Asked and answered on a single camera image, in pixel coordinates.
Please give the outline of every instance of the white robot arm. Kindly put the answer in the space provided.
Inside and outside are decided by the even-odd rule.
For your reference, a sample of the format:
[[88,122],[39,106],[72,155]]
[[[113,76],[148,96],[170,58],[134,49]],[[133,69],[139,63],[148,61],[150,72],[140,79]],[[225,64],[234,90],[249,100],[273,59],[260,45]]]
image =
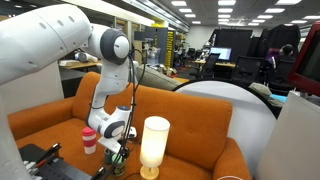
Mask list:
[[[126,126],[130,109],[118,107],[110,116],[104,109],[107,95],[126,87],[129,74],[129,41],[109,27],[90,24],[72,5],[36,9],[0,22],[0,85],[37,72],[77,48],[102,59],[101,79],[96,86],[87,124],[105,137],[114,152]],[[31,179],[21,158],[0,97],[1,179]]]

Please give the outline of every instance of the lamp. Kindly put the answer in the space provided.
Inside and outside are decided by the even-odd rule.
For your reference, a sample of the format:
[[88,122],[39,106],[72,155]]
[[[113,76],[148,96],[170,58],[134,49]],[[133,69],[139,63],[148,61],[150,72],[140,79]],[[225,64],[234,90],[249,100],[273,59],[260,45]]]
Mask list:
[[142,179],[157,179],[158,166],[162,163],[164,150],[169,134],[170,123],[168,120],[151,116],[144,121],[140,162],[140,176]]

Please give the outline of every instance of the red cup lid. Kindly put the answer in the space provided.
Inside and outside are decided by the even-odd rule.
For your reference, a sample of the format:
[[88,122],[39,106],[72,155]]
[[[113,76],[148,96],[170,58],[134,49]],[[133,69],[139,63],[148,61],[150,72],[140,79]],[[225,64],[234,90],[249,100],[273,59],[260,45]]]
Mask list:
[[94,135],[96,132],[93,130],[93,129],[91,129],[91,128],[89,128],[89,127],[85,127],[85,128],[83,128],[82,129],[82,136],[92,136],[92,135]]

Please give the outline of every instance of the orange couch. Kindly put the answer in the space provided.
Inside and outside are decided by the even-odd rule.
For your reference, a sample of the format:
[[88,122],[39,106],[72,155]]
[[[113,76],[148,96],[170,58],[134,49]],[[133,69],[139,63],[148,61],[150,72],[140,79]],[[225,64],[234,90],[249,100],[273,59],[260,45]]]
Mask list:
[[[84,153],[81,130],[89,111],[95,85],[100,75],[87,73],[75,97],[44,104],[8,115],[18,147],[33,143],[47,149],[60,142],[60,156],[72,166],[93,175],[104,164],[104,147],[97,144],[95,153]],[[111,114],[116,106],[129,107],[132,88],[110,96],[105,109]],[[170,124],[170,132],[160,179],[219,179],[237,176],[251,179],[237,143],[227,137],[232,114],[228,101],[194,97],[176,92],[140,86],[136,93],[133,126],[141,138],[144,120],[161,116]],[[125,174],[110,179],[139,179],[140,145],[128,144],[132,152]]]

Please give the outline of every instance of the white lamp shade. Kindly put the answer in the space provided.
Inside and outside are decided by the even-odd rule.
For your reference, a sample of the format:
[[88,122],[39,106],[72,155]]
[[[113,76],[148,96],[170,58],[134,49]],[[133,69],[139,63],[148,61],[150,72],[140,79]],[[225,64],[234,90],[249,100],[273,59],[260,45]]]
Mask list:
[[167,144],[170,123],[168,120],[151,116],[144,121],[140,162],[149,168],[162,163]]

